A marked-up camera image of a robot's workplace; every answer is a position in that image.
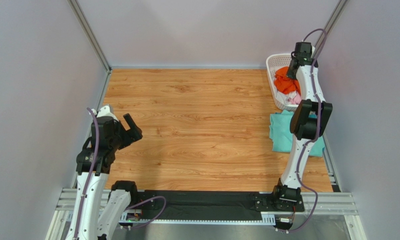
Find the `orange t shirt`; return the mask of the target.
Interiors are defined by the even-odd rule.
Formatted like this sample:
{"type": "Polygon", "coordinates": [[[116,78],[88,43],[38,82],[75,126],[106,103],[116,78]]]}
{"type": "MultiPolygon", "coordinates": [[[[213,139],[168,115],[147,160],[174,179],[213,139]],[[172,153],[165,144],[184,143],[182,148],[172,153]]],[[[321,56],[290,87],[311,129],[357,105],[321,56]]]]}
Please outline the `orange t shirt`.
{"type": "Polygon", "coordinates": [[[284,94],[294,91],[297,91],[299,94],[301,94],[301,88],[298,80],[293,80],[286,77],[287,69],[288,67],[284,66],[275,72],[274,85],[276,89],[284,94]]]}

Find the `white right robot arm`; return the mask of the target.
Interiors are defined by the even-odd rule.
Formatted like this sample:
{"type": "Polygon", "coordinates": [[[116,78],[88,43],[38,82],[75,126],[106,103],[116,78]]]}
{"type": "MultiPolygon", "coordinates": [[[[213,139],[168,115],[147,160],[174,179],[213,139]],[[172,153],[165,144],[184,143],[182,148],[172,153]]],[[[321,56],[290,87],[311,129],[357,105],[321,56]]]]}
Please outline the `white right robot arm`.
{"type": "Polygon", "coordinates": [[[297,42],[291,53],[287,77],[299,82],[301,101],[291,119],[293,142],[287,167],[273,190],[272,205],[290,211],[301,202],[302,177],[315,142],[324,133],[332,113],[318,80],[317,53],[309,42],[297,42]]]}

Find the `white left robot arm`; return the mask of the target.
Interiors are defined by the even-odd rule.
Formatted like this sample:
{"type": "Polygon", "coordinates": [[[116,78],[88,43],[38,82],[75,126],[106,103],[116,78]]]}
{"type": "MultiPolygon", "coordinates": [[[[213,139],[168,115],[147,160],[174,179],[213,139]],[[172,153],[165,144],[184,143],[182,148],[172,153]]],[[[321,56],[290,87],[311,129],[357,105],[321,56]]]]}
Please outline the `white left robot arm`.
{"type": "Polygon", "coordinates": [[[142,139],[142,131],[127,113],[124,120],[129,129],[107,104],[99,110],[89,109],[93,118],[92,135],[86,139],[76,157],[77,194],[68,240],[110,240],[126,208],[139,198],[136,183],[118,180],[100,210],[102,195],[116,152],[142,139]]]}

